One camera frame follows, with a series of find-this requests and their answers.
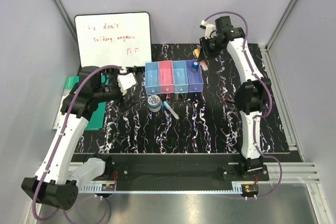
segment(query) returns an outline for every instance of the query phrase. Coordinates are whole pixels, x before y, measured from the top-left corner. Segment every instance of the black cable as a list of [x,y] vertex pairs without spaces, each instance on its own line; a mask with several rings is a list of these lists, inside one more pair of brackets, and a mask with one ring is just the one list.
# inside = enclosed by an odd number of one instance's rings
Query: black cable
[[217,32],[217,31],[216,31],[216,30],[212,31],[212,32],[210,33],[210,36],[209,36],[210,38],[211,38],[211,35],[212,35],[214,32]]
[[228,173],[231,173],[231,174],[235,174],[235,173],[237,173],[239,171],[239,169],[237,169],[237,170],[229,170],[229,169],[226,169],[224,167],[222,167],[222,170],[224,170],[224,171],[226,171]]

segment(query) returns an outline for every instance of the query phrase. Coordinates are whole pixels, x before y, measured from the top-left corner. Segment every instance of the black marble table surface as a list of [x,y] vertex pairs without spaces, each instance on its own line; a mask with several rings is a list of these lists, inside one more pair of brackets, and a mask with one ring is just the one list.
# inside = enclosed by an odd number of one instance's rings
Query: black marble table surface
[[[152,60],[194,59],[197,44],[152,45]],[[266,76],[257,44],[250,44],[253,59]],[[162,111],[152,113],[147,107],[144,72],[137,74],[138,86],[132,90],[139,103],[124,114],[107,104],[103,128],[85,131],[76,153],[235,153],[242,141],[242,123],[235,106],[223,101],[233,100],[240,85],[238,71],[229,54],[207,62],[202,71],[202,93],[185,95],[162,94],[179,115],[168,122]],[[261,148],[264,152],[288,153],[284,129],[273,100],[272,114],[260,123]]]

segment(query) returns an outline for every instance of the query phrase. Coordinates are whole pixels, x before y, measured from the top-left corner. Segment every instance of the small bottle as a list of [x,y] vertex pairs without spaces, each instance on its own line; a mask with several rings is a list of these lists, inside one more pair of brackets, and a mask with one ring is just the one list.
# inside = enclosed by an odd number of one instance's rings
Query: small bottle
[[158,95],[150,95],[148,97],[148,107],[152,112],[158,112],[161,109],[161,99]]
[[197,70],[198,70],[198,62],[195,61],[195,62],[193,63],[193,65],[191,66],[191,72],[192,72],[192,73],[196,73]]

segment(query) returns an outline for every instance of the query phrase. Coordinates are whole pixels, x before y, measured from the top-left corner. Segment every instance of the pen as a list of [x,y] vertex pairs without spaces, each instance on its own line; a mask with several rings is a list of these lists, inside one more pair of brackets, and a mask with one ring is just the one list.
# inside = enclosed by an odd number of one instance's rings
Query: pen
[[164,108],[162,101],[161,101],[161,108],[162,108],[164,114],[166,115],[167,121],[170,122],[170,116],[166,112],[166,109]]
[[163,102],[163,105],[172,113],[176,120],[180,119],[179,116],[175,113],[175,111],[170,107],[169,103]]

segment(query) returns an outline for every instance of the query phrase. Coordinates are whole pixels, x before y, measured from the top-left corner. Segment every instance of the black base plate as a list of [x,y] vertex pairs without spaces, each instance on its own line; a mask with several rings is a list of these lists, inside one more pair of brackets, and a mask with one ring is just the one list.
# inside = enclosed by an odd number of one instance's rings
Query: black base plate
[[118,181],[129,179],[130,165],[128,163],[115,163],[114,170],[118,172]]
[[[254,174],[252,176],[242,176],[239,173],[238,165],[222,165],[223,180],[224,181],[255,181],[256,177]],[[267,166],[263,165],[262,170],[258,173],[258,181],[269,181],[269,175]]]

